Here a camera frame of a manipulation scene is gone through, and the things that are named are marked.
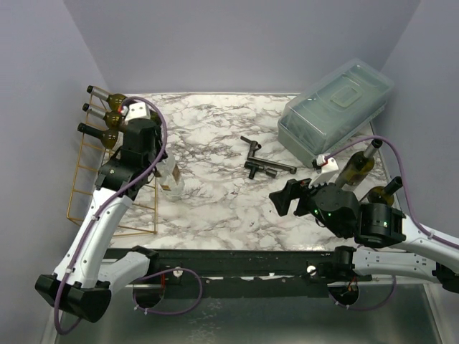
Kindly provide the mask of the green wine bottle white label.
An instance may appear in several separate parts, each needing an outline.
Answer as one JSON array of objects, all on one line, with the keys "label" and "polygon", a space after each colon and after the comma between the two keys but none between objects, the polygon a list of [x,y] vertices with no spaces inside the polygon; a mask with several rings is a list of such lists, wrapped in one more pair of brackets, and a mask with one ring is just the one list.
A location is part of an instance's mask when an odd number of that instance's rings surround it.
[{"label": "green wine bottle white label", "polygon": [[119,132],[116,129],[100,130],[93,126],[80,123],[77,131],[93,138],[97,138],[106,149],[113,149],[118,142]]}]

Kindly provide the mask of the green wine bottle brown label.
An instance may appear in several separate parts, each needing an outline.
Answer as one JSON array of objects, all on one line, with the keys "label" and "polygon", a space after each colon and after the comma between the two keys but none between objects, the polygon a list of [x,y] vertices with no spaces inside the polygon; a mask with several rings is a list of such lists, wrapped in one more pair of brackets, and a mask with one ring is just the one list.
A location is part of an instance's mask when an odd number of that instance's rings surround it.
[{"label": "green wine bottle brown label", "polygon": [[101,108],[95,107],[88,103],[83,104],[82,110],[90,115],[100,118],[109,129],[118,130],[124,119],[124,117],[117,111],[102,110]]}]

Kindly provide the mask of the clear square glass bottle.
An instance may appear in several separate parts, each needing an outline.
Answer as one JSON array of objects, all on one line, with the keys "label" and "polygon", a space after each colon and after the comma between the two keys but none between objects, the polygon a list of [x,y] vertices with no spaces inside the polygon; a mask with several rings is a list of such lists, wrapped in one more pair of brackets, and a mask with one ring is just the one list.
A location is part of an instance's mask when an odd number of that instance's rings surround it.
[{"label": "clear square glass bottle", "polygon": [[172,153],[157,163],[156,178],[167,199],[178,201],[181,198],[184,190],[184,179]]}]

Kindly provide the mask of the green wine bottle silver neck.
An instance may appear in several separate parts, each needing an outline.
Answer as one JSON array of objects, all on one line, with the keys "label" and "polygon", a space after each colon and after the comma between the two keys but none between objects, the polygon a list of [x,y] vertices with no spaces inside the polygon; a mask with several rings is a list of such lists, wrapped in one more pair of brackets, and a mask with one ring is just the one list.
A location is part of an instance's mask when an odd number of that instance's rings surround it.
[{"label": "green wine bottle silver neck", "polygon": [[88,85],[87,93],[106,102],[112,111],[119,111],[126,96],[120,93],[109,93],[99,87]]}]

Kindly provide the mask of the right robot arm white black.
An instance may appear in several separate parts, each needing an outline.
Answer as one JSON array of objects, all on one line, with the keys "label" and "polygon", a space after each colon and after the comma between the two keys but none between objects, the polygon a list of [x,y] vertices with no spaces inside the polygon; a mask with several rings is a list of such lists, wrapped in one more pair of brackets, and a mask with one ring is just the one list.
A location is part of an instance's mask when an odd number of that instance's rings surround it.
[{"label": "right robot arm white black", "polygon": [[318,280],[391,275],[439,283],[449,292],[458,292],[458,240],[451,239],[453,245],[448,246],[448,236],[437,239],[422,232],[398,209],[361,204],[350,191],[333,183],[312,186],[310,179],[290,179],[269,198],[279,216],[285,216],[296,199],[296,216],[310,214],[336,237],[359,244],[359,248],[335,248],[331,262],[316,267]]}]

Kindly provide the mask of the green wine bottle near arm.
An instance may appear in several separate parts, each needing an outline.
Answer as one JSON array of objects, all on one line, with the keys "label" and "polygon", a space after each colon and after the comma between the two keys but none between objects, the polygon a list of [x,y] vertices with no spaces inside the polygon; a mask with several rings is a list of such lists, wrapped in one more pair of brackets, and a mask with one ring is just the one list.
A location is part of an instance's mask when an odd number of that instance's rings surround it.
[{"label": "green wine bottle near arm", "polygon": [[394,194],[403,187],[402,178],[394,177],[386,186],[375,186],[371,188],[364,200],[373,204],[385,204],[392,206],[394,203]]}]

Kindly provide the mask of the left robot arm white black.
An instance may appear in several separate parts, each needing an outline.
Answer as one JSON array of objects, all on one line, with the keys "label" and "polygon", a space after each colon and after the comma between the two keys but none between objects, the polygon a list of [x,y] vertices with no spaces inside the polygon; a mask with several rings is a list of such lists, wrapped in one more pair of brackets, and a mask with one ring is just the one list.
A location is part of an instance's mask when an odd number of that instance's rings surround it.
[{"label": "left robot arm white black", "polygon": [[96,323],[112,296],[139,278],[153,282],[159,266],[145,249],[133,249],[109,268],[101,266],[120,220],[156,164],[166,154],[164,119],[129,120],[121,147],[98,170],[95,190],[80,229],[52,274],[41,274],[35,290],[55,309]]}]

